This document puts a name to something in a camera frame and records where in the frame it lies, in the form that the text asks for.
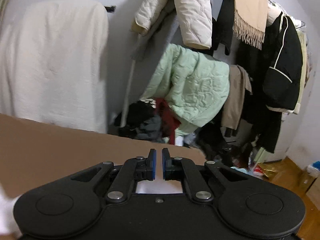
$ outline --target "white wall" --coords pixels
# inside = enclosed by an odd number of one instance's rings
[[[44,0],[10,0],[3,27],[5,28],[13,18],[19,18],[24,13],[26,8],[35,2],[40,2]],[[117,113],[121,110],[124,91],[126,82],[129,74],[129,67],[131,64],[130,52],[133,44],[136,41],[136,35],[130,32],[130,26],[133,19],[133,15],[137,8],[140,6],[142,0],[97,0],[100,1],[105,6],[116,5],[116,12],[114,14],[109,14],[110,19],[110,35],[108,40],[108,103],[109,103],[109,113]],[[317,50],[319,48],[319,36],[317,29],[312,24],[309,17],[310,12],[305,10],[298,0],[274,0],[280,3],[288,13],[293,15],[295,18],[303,20],[307,25],[307,32],[310,39],[310,50],[314,53],[314,68],[316,68],[318,60]],[[214,55],[218,59],[227,61],[228,63],[233,62],[233,56],[230,55],[229,58],[223,55],[223,49],[219,49],[218,53]],[[276,148],[276,154],[270,155],[268,160],[281,159],[285,156],[286,150],[289,148],[298,128],[301,123],[303,114],[306,110],[306,105],[308,102],[308,94],[312,88],[313,79],[311,79],[307,85],[307,88],[303,97],[303,106],[299,115],[291,115],[282,125],[281,135]],[[315,89],[318,89],[320,84],[316,84]],[[303,127],[308,127],[309,125],[315,126],[314,118],[316,109],[319,109],[318,105],[320,100],[316,99],[313,93],[314,99],[312,99],[311,105],[308,109],[313,109],[313,117],[305,118]],[[307,129],[300,129],[299,134],[303,134]],[[313,133],[308,138],[308,142],[313,141],[317,136]],[[298,141],[304,141],[304,138],[299,138]],[[297,147],[304,147],[305,145],[299,143]]]

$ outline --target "white blanket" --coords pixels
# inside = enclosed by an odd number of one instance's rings
[[[0,112],[106,132],[107,37],[96,1],[31,5],[0,40]]]

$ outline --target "screw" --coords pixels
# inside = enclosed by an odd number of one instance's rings
[[[162,198],[156,198],[156,203],[163,203],[164,200]]]
[[[123,193],[121,191],[110,191],[108,193],[108,198],[110,199],[120,199],[123,197]]]
[[[199,191],[196,193],[198,199],[209,199],[211,198],[211,193],[208,191]]]

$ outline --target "pile of clothes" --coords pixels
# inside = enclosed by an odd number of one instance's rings
[[[141,98],[164,98],[181,123],[176,136],[187,135],[220,111],[228,77],[228,64],[169,44]]]
[[[121,117],[120,113],[115,126],[120,126]],[[126,126],[119,128],[118,132],[121,137],[174,145],[175,129],[179,125],[164,99],[146,99],[129,106]]]

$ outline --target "black jacket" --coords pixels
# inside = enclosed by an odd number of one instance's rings
[[[303,64],[301,44],[293,22],[281,14],[276,27],[282,29],[274,42],[275,53],[263,82],[266,105],[272,111],[294,110],[300,91]]]

